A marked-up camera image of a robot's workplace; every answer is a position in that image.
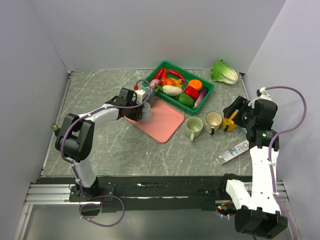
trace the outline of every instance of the white wall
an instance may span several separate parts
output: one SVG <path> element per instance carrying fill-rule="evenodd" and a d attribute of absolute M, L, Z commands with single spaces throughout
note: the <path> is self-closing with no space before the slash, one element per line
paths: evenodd
<path fill-rule="evenodd" d="M 0 239 L 12 239 L 39 177 L 68 73 L 26 0 L 0 7 Z"/>
<path fill-rule="evenodd" d="M 280 136 L 277 173 L 283 180 L 303 240 L 320 239 L 320 1 L 287 0 L 245 75 L 248 94 L 284 85 L 300 90 L 307 116 L 296 131 Z M 300 97 L 289 90 L 270 90 L 278 104 L 276 131 L 301 118 Z"/>
<path fill-rule="evenodd" d="M 285 0 L 29 0 L 68 70 L 247 72 Z"/>

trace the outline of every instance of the yellow pepper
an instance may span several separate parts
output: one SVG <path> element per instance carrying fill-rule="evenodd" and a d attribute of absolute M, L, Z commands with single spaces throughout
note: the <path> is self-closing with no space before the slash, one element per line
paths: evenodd
<path fill-rule="evenodd" d="M 178 87 L 178 88 L 182 89 L 182 85 L 181 85 L 182 79 L 181 78 L 180 79 L 175 79 L 175 78 L 171 77 L 170 79 L 173 80 L 175 87 Z"/>

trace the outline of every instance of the table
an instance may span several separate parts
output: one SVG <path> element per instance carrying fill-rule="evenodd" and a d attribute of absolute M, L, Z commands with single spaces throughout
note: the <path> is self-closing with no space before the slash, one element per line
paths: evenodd
<path fill-rule="evenodd" d="M 83 114 L 100 107 L 119 94 L 121 87 L 133 89 L 136 81 L 146 78 L 151 70 L 76 70 L 70 74 L 70 84 L 58 121 L 61 126 L 66 114 Z M 212 81 L 210 70 L 190 70 Z M 238 95 L 245 97 L 240 79 L 235 85 L 214 82 L 214 90 L 194 115 L 204 119 L 207 112 L 223 114 Z M 185 120 L 190 117 L 184 113 Z M 249 152 L 220 165 L 218 155 L 246 139 L 242 130 L 223 132 L 214 136 L 204 130 L 194 142 L 184 134 L 185 123 L 166 143 L 159 143 L 125 119 L 110 122 L 97 129 L 94 135 L 91 165 L 98 176 L 221 176 L 225 173 L 251 175 Z M 69 164 L 60 153 L 49 146 L 42 171 L 43 177 L 73 176 Z"/>

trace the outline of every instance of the cup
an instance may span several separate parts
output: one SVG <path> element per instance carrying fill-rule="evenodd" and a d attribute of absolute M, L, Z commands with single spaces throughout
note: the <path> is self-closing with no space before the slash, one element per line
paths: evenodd
<path fill-rule="evenodd" d="M 223 129 L 224 132 L 231 132 L 235 130 L 236 124 L 232 119 L 236 116 L 237 112 L 235 111 L 230 118 L 225 118 L 223 117 L 222 123 L 221 123 L 221 128 Z"/>
<path fill-rule="evenodd" d="M 145 87 L 143 89 L 148 95 L 151 93 L 151 88 L 150 87 Z M 155 94 L 155 90 L 153 89 L 151 96 L 149 97 L 147 103 L 150 104 L 150 107 L 152 108 L 155 104 L 156 104 L 156 94 Z"/>
<path fill-rule="evenodd" d="M 204 124 L 201 119 L 192 116 L 189 117 L 185 122 L 184 133 L 191 140 L 191 142 L 193 142 L 195 138 L 199 137 L 203 127 Z"/>
<path fill-rule="evenodd" d="M 140 123 L 147 124 L 150 123 L 152 120 L 152 112 L 150 110 L 150 104 L 148 102 L 145 102 L 142 109 L 142 116 Z"/>
<path fill-rule="evenodd" d="M 222 116 L 216 111 L 210 111 L 205 115 L 203 129 L 210 135 L 215 134 L 222 123 Z"/>

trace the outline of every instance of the green bell pepper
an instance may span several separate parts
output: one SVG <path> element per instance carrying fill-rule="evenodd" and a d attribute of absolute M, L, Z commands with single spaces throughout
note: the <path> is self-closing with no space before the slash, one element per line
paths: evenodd
<path fill-rule="evenodd" d="M 186 105 L 189 108 L 193 108 L 195 105 L 195 101 L 190 97 L 188 94 L 181 93 L 178 99 L 179 103 L 182 103 L 183 105 Z"/>

